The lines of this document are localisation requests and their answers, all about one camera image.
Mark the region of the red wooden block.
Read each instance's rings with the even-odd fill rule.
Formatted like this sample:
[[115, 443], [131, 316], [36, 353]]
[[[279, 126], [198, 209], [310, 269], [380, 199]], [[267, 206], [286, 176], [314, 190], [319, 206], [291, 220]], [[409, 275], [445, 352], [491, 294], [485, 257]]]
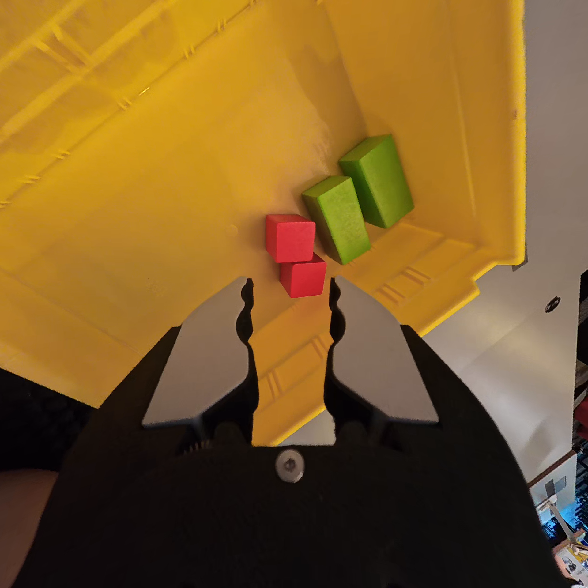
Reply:
[[280, 264], [280, 282], [290, 298], [307, 298], [323, 293], [327, 264], [318, 254], [303, 262]]
[[313, 258], [316, 223], [301, 215], [266, 216], [266, 250], [278, 263], [309, 262]]

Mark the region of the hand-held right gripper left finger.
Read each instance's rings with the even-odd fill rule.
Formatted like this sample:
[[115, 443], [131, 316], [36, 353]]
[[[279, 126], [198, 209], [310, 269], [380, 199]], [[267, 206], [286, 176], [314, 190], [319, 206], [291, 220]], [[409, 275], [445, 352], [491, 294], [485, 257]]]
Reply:
[[258, 397], [251, 310], [254, 284], [238, 277], [181, 324], [152, 399], [145, 428], [203, 424], [204, 415], [244, 385]]

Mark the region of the green wooden block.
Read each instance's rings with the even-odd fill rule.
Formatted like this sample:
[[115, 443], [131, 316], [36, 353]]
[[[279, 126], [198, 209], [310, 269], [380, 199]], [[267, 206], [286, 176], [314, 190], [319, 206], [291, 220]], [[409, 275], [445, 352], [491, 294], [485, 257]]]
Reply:
[[364, 219], [389, 229], [414, 209], [401, 160], [391, 134], [371, 136], [339, 159], [352, 178]]
[[330, 176], [306, 189], [302, 199], [325, 252], [341, 265], [366, 253], [371, 242], [353, 180]]

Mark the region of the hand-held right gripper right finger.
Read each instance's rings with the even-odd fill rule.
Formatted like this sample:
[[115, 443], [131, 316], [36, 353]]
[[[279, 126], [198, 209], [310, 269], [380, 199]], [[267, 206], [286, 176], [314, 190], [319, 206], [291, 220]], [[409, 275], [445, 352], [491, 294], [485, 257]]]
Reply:
[[332, 278], [328, 374], [354, 400], [386, 420], [436, 424], [430, 399], [401, 324], [343, 276]]

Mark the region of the yellow plastic bin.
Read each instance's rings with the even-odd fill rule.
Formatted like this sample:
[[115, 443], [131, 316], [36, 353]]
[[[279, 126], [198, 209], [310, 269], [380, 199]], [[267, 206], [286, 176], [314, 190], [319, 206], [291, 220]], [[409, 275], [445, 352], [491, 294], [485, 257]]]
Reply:
[[323, 410], [328, 286], [265, 216], [391, 134], [415, 209], [341, 266], [425, 335], [525, 248], [523, 1], [1, 1], [1, 368], [99, 406], [239, 276], [254, 444]]

